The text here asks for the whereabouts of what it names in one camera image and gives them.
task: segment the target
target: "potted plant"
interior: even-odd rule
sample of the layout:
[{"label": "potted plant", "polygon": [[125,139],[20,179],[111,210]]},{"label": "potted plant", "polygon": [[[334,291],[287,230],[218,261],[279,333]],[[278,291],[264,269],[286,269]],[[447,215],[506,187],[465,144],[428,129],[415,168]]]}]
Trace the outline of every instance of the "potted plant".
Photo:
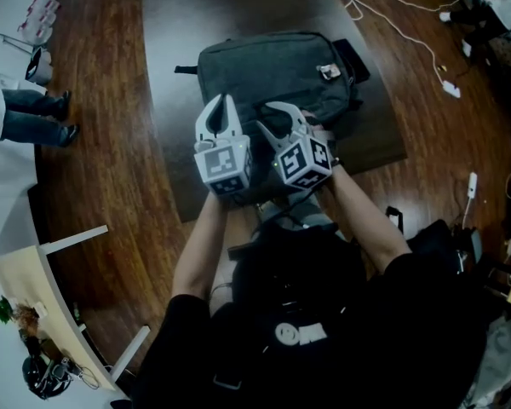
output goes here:
[{"label": "potted plant", "polygon": [[2,296],[0,298],[0,322],[8,324],[11,320],[28,336],[35,337],[37,335],[38,315],[36,310],[25,304],[18,304],[12,308],[8,299]]},{"label": "potted plant", "polygon": [[14,314],[9,301],[6,297],[0,298],[0,323],[8,324]]}]

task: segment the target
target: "forearm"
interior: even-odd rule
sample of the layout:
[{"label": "forearm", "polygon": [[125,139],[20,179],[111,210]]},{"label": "forearm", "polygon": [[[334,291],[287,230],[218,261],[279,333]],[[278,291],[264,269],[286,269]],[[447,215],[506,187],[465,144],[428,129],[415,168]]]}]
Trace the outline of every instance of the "forearm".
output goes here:
[{"label": "forearm", "polygon": [[209,193],[195,228],[176,265],[172,297],[190,294],[208,300],[220,261],[227,225],[227,204]]},{"label": "forearm", "polygon": [[354,237],[379,271],[384,272],[393,259],[411,252],[401,232],[340,165],[333,169],[330,190],[344,211]]}]

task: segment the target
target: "dark gray backpack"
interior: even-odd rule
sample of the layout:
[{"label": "dark gray backpack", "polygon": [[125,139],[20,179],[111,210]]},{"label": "dark gray backpack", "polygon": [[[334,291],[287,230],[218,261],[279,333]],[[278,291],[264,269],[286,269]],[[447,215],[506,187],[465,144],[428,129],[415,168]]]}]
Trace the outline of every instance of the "dark gray backpack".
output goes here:
[{"label": "dark gray backpack", "polygon": [[[341,75],[326,80],[319,68],[335,64]],[[177,67],[176,72],[198,74],[207,104],[219,94],[235,101],[243,132],[250,136],[254,157],[272,158],[256,120],[277,136],[286,135],[291,121],[264,105],[285,101],[312,112],[321,124],[330,125],[350,103],[352,75],[333,43],[319,33],[279,32],[228,40],[203,50],[198,67]]]}]

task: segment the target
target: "backpack strap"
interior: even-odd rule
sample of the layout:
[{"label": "backpack strap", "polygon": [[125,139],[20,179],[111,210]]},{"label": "backpack strap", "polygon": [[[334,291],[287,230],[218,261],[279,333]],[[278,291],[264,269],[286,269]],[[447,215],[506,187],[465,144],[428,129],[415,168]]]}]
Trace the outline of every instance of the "backpack strap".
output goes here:
[{"label": "backpack strap", "polygon": [[194,74],[197,75],[197,66],[180,66],[177,65],[174,72],[176,74]]}]

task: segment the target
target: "hardwood floor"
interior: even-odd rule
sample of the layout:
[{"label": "hardwood floor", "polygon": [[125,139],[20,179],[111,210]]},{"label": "hardwood floor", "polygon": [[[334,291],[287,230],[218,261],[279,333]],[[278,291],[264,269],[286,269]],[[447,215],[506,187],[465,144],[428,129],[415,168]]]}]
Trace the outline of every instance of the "hardwood floor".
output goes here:
[{"label": "hardwood floor", "polygon": [[[408,35],[428,42],[444,78],[467,69],[462,27],[392,0],[364,0],[389,14]],[[450,0],[409,0],[427,6]],[[66,300],[77,302],[89,334],[113,364],[141,325],[152,328],[129,368],[139,367],[161,324],[175,262],[192,223],[181,225],[152,121],[142,35],[141,0],[60,0],[50,49],[50,91],[73,92],[71,121],[82,134],[67,149],[43,148],[37,166],[51,240],[107,224],[110,232],[57,253],[53,270]],[[408,159],[355,176],[383,210],[405,214],[413,236],[430,222],[453,222],[467,202],[470,171],[479,175],[468,225],[498,255],[503,194],[511,168],[511,122],[479,63],[457,80],[462,99],[445,94],[422,47],[384,20],[365,14],[359,29],[380,68],[397,114]],[[323,195],[325,208],[343,225]],[[230,245],[248,237],[251,221],[233,213]]]}]

